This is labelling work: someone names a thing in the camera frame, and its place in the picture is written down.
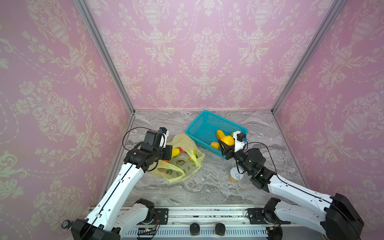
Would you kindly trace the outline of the small yellow orange toy fruit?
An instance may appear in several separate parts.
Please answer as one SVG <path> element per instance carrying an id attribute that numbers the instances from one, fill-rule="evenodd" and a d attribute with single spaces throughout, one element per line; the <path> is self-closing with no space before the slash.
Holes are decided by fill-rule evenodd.
<path id="1" fill-rule="evenodd" d="M 217 142 L 212 142 L 210 146 L 216 150 L 220 150 L 220 145 Z"/>

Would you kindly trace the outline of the yellow translucent plastic bag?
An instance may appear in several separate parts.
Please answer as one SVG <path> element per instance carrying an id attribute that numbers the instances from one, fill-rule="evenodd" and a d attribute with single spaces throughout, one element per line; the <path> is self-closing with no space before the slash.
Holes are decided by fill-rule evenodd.
<path id="1" fill-rule="evenodd" d="M 173 148 L 180 147 L 186 153 L 180 153 L 178 156 L 171 158 L 169 163 L 160 160 L 158 164 L 152 164 L 150 168 L 155 167 L 151 172 L 153 176 L 163 178 L 169 183 L 175 183 L 192 177 L 203 166 L 206 155 L 188 135 L 176 135 L 168 144 Z M 198 155 L 197 160 L 194 162 L 190 160 L 190 157 L 193 156 L 193 150 L 196 150 Z"/>

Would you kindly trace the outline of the yellow orange toy mango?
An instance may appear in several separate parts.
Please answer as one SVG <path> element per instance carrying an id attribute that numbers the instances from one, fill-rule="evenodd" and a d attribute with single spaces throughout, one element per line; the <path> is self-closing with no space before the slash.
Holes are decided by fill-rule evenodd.
<path id="1" fill-rule="evenodd" d="M 226 137 L 225 133 L 222 130 L 217 130 L 216 135 L 218 140 L 222 140 L 223 138 Z"/>

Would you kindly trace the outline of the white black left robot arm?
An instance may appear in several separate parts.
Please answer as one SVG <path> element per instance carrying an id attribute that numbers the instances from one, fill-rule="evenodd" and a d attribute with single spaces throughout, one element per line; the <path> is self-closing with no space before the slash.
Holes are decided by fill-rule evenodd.
<path id="1" fill-rule="evenodd" d="M 137 224 L 152 221 L 154 203 L 144 199 L 119 213 L 136 183 L 152 171 L 150 166 L 172 158 L 168 136 L 166 128 L 147 130 L 145 139 L 127 152 L 120 172 L 97 206 L 83 220 L 66 221 L 75 240 L 120 240 Z"/>

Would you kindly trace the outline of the yellow tin can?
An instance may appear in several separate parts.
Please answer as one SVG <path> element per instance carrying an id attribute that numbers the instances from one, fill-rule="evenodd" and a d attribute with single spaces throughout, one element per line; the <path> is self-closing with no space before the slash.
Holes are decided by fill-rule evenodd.
<path id="1" fill-rule="evenodd" d="M 244 178 L 244 173 L 240 173 L 238 168 L 233 167 L 229 173 L 229 180 L 231 183 L 238 183 Z"/>

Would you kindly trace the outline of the yellow toy lemon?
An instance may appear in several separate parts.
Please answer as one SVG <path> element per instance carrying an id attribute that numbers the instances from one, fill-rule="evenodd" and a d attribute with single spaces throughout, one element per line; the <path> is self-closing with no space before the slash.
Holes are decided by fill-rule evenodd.
<path id="1" fill-rule="evenodd" d="M 180 151 L 179 148 L 173 148 L 173 149 L 172 149 L 172 155 L 171 155 L 171 157 L 174 158 L 174 157 L 178 156 L 180 153 L 181 153 L 181 151 Z"/>

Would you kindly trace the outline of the teal plastic mesh basket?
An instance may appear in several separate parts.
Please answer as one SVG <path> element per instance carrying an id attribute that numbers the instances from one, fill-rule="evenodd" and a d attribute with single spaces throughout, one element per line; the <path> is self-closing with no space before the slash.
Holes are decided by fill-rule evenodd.
<path id="1" fill-rule="evenodd" d="M 225 158 L 220 150 L 211 147 L 212 142 L 218 142 L 217 131 L 222 130 L 224 134 L 230 135 L 240 131 L 248 135 L 247 128 L 227 120 L 209 111 L 202 111 L 189 125 L 186 134 L 199 146 L 221 158 Z"/>

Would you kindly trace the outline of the yellow toy banana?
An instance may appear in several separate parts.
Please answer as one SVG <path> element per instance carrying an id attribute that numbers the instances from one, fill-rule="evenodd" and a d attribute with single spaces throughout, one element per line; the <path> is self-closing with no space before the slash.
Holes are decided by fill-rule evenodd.
<path id="1" fill-rule="evenodd" d="M 192 162 L 194 162 L 195 160 L 197 160 L 197 158 L 198 158 L 197 151 L 196 151 L 196 150 L 193 150 L 193 156 L 190 157 L 190 160 L 191 160 Z"/>

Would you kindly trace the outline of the black knob right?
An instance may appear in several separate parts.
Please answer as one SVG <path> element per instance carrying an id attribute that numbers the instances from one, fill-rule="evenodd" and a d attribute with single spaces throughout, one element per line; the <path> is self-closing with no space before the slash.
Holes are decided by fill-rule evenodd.
<path id="1" fill-rule="evenodd" d="M 217 223 L 215 225 L 215 234 L 218 236 L 224 236 L 226 234 L 226 226 L 223 223 Z"/>

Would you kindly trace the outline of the black knob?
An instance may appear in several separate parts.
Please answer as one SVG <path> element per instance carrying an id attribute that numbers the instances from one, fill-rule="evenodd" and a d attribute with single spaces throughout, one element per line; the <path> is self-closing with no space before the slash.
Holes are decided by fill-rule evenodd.
<path id="1" fill-rule="evenodd" d="M 192 223 L 190 225 L 189 232 L 190 232 L 191 236 L 198 236 L 198 235 L 200 235 L 200 232 L 201 232 L 200 225 L 198 223 Z"/>
<path id="2" fill-rule="evenodd" d="M 217 223 L 215 225 L 215 234 L 218 236 L 224 236 L 226 234 L 226 226 L 223 223 Z"/>

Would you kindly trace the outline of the black knob left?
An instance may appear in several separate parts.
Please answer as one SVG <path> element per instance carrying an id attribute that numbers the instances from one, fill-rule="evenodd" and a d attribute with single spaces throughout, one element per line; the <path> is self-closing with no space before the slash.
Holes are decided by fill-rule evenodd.
<path id="1" fill-rule="evenodd" d="M 198 223 L 192 223 L 190 225 L 189 232 L 190 232 L 191 236 L 198 236 L 198 235 L 200 235 L 200 232 L 201 232 L 200 225 Z"/>

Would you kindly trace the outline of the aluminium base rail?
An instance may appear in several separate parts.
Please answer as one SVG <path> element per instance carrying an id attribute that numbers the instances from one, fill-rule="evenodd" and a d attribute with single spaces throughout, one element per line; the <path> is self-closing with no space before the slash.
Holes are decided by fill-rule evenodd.
<path id="1" fill-rule="evenodd" d="M 121 208 L 120 215 L 131 208 Z M 191 236 L 192 223 L 198 223 L 200 235 Z M 223 223 L 226 234 L 215 234 L 215 225 Z M 260 206 L 170 206 L 156 207 L 150 223 L 134 226 L 121 240 L 325 240 L 315 230 L 291 222 L 268 223 Z"/>

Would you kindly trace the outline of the aluminium corner post left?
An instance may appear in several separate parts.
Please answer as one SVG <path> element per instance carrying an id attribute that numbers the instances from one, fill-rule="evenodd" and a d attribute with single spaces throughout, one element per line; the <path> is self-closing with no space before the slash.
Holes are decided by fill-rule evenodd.
<path id="1" fill-rule="evenodd" d="M 118 88 L 118 91 L 123 99 L 123 102 L 125 103 L 126 107 L 128 108 L 131 116 L 133 116 L 135 114 L 135 109 L 133 107 L 133 104 L 127 94 L 127 91 L 123 85 L 123 82 L 119 76 L 119 73 L 116 69 L 116 66 L 114 65 L 113 63 L 113 60 L 112 60 L 112 57 L 107 49 L 107 46 L 106 44 L 104 43 L 103 41 L 103 38 L 102 38 L 102 34 L 99 30 L 99 28 L 97 27 L 97 24 L 87 6 L 87 3 L 86 1 L 83 1 L 83 0 L 75 0 L 75 3 L 79 9 L 79 12 L 81 14 L 81 16 L 83 17 L 84 21 L 85 21 L 85 24 L 87 25 L 87 28 L 95 42 L 95 45 L 97 47 L 97 49 L 99 50 L 105 64 L 106 64 L 106 67 L 108 69 L 108 71 L 110 72 L 111 76 L 112 76 L 112 79 L 114 81 L 114 83 L 116 84 L 117 88 Z"/>

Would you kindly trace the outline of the aluminium corner post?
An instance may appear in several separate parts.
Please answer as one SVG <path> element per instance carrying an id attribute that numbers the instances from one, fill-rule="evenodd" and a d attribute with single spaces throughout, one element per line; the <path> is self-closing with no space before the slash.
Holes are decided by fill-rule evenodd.
<path id="1" fill-rule="evenodd" d="M 125 103 L 126 107 L 128 108 L 131 116 L 133 116 L 135 114 L 135 109 L 133 107 L 133 104 L 127 94 L 127 91 L 123 85 L 123 82 L 119 76 L 119 73 L 116 69 L 116 66 L 114 65 L 113 63 L 113 60 L 112 60 L 112 57 L 107 49 L 107 46 L 106 44 L 104 43 L 103 41 L 103 38 L 102 38 L 102 34 L 99 30 L 99 28 L 97 27 L 97 24 L 87 6 L 87 3 L 86 1 L 83 1 L 83 0 L 75 0 L 75 3 L 79 9 L 79 12 L 81 14 L 81 16 L 83 17 L 84 21 L 85 21 L 85 24 L 87 25 L 87 28 L 95 42 L 95 45 L 97 47 L 97 49 L 99 50 L 105 64 L 106 64 L 106 67 L 108 69 L 108 71 L 110 72 L 111 76 L 112 76 L 112 79 L 114 81 L 114 83 L 116 84 L 117 88 L 118 88 L 118 91 L 123 99 L 123 102 Z"/>
<path id="2" fill-rule="evenodd" d="M 274 107 L 271 109 L 271 113 L 274 117 L 277 115 L 279 109 L 282 107 L 285 99 L 293 88 L 296 80 L 299 78 L 300 74 L 305 69 L 306 65 L 309 63 L 311 57 L 316 52 L 317 48 L 321 44 L 322 40 L 326 36 L 328 30 L 330 29 L 331 25 L 339 15 L 346 2 L 346 0 L 333 1 L 330 9 L 328 10 L 323 21 L 315 32 L 313 39 L 311 40 L 310 44 L 308 45 L 307 49 L 299 60 L 296 68 L 294 69 L 291 77 L 287 81 L 287 84 L 279 95 Z"/>

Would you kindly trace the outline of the aluminium corner post right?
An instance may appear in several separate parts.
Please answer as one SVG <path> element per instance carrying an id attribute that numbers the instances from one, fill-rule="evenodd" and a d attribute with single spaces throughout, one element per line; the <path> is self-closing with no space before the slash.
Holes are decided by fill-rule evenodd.
<path id="1" fill-rule="evenodd" d="M 305 69 L 306 65 L 309 63 L 311 57 L 316 52 L 317 48 L 321 44 L 322 40 L 326 36 L 328 30 L 330 29 L 331 25 L 339 15 L 346 2 L 346 0 L 333 1 L 330 9 L 328 10 L 323 21 L 315 32 L 313 39 L 311 40 L 310 44 L 308 45 L 307 49 L 299 60 L 296 68 L 294 69 L 291 77 L 287 81 L 287 84 L 279 95 L 274 107 L 271 109 L 271 113 L 274 117 L 277 115 L 279 109 L 282 107 L 285 99 L 293 88 L 296 80 L 299 78 L 300 74 Z"/>

